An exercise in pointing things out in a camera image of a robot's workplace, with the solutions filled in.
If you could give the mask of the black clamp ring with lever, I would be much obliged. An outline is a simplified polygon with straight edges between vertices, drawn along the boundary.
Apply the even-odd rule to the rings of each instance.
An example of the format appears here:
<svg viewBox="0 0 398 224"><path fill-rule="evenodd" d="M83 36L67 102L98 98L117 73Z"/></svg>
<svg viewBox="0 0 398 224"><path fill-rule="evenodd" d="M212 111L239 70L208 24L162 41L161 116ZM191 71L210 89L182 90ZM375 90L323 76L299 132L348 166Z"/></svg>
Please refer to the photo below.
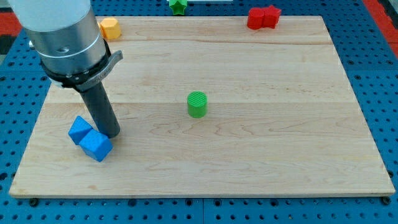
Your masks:
<svg viewBox="0 0 398 224"><path fill-rule="evenodd" d="M63 67L61 62L56 62L55 68L51 69L46 66L42 60L42 68L52 82L62 88L73 88L77 92L86 92L89 89L101 84L102 80L109 75L113 67L123 59L123 53L118 50L114 53L110 52L108 43L104 40L105 54L94 65L88 68L76 68L72 72L66 72L67 68L72 69L72 65L79 65L78 62L83 62L83 59L71 57L66 61L66 66Z"/></svg>

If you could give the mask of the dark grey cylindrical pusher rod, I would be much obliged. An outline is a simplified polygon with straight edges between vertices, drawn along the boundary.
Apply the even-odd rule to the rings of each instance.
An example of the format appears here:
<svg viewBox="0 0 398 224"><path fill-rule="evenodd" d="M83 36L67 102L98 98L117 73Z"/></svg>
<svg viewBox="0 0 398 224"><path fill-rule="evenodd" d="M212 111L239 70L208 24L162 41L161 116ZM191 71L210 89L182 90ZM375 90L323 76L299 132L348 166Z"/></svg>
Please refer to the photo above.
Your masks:
<svg viewBox="0 0 398 224"><path fill-rule="evenodd" d="M80 93L98 131L114 138L120 133L120 126L102 83Z"/></svg>

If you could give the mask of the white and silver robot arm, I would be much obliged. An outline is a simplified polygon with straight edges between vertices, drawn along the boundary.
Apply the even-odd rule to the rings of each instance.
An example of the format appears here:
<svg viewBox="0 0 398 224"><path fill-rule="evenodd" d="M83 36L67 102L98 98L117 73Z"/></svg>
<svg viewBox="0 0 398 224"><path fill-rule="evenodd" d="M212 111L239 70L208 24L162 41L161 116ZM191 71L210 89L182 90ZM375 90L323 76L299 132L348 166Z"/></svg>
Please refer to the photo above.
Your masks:
<svg viewBox="0 0 398 224"><path fill-rule="evenodd" d="M120 126L103 79L123 59L102 37L88 0L8 0L47 76L79 92L98 131L116 137Z"/></svg>

